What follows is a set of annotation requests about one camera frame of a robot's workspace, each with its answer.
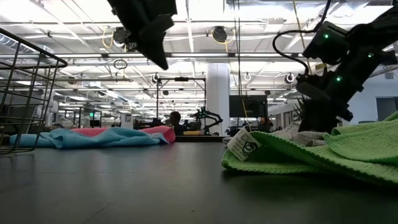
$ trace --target wire rack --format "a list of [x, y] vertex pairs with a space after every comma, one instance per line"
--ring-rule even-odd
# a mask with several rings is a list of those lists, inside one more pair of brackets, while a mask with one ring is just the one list
[[[30, 152], [45, 125], [57, 71], [68, 64], [4, 29], [0, 47], [7, 52], [0, 53], [0, 154]], [[30, 144], [21, 142], [30, 129], [36, 136]]]

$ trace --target white label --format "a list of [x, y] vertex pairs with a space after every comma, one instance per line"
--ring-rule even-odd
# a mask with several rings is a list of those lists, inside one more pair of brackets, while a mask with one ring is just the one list
[[240, 161], [244, 161], [259, 149], [261, 144], [242, 128], [226, 146]]

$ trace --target blue cloth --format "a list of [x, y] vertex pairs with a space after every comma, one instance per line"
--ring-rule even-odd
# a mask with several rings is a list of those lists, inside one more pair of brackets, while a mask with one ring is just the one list
[[[23, 134], [20, 147], [33, 147], [36, 134]], [[14, 144], [17, 136], [10, 137]], [[89, 137], [71, 130], [58, 128], [49, 133], [41, 133], [37, 147], [56, 147], [59, 149], [73, 149], [85, 147], [115, 147], [115, 146], [151, 146], [168, 143], [163, 134], [147, 134], [128, 128], [109, 128], [103, 133]]]

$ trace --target desk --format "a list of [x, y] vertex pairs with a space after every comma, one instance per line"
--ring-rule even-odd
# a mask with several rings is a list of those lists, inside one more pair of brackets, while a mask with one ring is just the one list
[[398, 195], [340, 176], [224, 172], [222, 143], [0, 157], [1, 223], [398, 223]]

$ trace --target white column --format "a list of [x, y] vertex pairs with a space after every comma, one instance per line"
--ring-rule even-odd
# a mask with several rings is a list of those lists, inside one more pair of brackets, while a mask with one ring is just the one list
[[229, 68], [227, 63], [209, 63], [207, 66], [207, 108], [219, 114], [224, 120], [221, 124], [210, 128], [210, 133], [225, 136], [229, 129]]

